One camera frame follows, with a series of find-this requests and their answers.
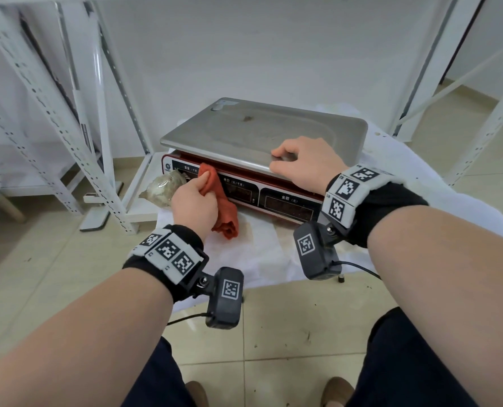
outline hand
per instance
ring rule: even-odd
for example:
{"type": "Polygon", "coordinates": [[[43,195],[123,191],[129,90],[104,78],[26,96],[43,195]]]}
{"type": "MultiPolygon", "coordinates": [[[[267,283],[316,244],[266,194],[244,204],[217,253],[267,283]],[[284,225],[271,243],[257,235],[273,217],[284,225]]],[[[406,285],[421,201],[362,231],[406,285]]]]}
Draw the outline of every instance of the hand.
{"type": "Polygon", "coordinates": [[[295,161],[272,161],[270,171],[290,179],[303,190],[324,195],[329,182],[349,167],[323,138],[298,137],[285,140],[271,151],[274,157],[293,153],[295,161]]]}
{"type": "Polygon", "coordinates": [[[199,191],[210,177],[207,171],[201,177],[194,178],[182,185],[172,198],[172,215],[174,224],[186,226],[197,233],[202,242],[212,231],[218,217],[217,198],[210,191],[201,196],[199,191]]]}

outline electronic scale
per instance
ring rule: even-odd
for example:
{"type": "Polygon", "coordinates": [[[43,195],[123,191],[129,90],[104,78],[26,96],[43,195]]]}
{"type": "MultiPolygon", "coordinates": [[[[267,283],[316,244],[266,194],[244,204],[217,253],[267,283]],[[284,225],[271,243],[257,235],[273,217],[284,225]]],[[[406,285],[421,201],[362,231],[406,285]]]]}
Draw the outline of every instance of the electronic scale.
{"type": "Polygon", "coordinates": [[[222,98],[161,139],[176,149],[163,156],[163,173],[178,170],[191,179],[204,162],[218,171],[225,194],[235,204],[296,223],[316,221],[323,196],[272,173],[270,162],[279,158],[270,150],[287,138],[322,137],[353,165],[367,130],[360,118],[222,98]]]}

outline metal screw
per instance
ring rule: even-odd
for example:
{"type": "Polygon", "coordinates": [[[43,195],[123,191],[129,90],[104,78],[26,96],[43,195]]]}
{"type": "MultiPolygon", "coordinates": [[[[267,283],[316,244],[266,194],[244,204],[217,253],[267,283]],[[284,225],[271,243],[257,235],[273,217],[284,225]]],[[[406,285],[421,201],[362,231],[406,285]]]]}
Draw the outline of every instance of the metal screw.
{"type": "Polygon", "coordinates": [[[199,287],[206,287],[208,285],[208,279],[203,277],[199,280],[199,287]]]}

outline brown shoe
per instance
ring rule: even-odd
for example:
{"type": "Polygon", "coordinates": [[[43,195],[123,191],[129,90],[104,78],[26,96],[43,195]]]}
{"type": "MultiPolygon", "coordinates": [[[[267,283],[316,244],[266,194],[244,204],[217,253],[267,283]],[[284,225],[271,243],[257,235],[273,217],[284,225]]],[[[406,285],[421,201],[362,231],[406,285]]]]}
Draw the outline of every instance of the brown shoe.
{"type": "Polygon", "coordinates": [[[197,407],[209,407],[208,397],[206,396],[206,391],[204,387],[199,382],[189,382],[185,384],[185,388],[191,394],[191,398],[195,402],[197,407]]]}
{"type": "Polygon", "coordinates": [[[321,395],[321,407],[325,407],[329,401],[336,401],[342,405],[346,405],[355,389],[342,377],[331,378],[321,395]]]}

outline dark pants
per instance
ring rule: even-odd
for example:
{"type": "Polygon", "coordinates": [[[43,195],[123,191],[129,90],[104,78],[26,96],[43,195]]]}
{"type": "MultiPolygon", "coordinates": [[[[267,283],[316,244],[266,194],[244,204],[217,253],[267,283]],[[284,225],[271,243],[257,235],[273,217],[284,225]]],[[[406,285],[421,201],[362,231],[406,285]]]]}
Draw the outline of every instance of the dark pants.
{"type": "MultiPolygon", "coordinates": [[[[170,344],[161,338],[123,407],[194,407],[170,344]]],[[[363,369],[347,407],[477,405],[433,353],[400,307],[370,333],[363,369]]]]}

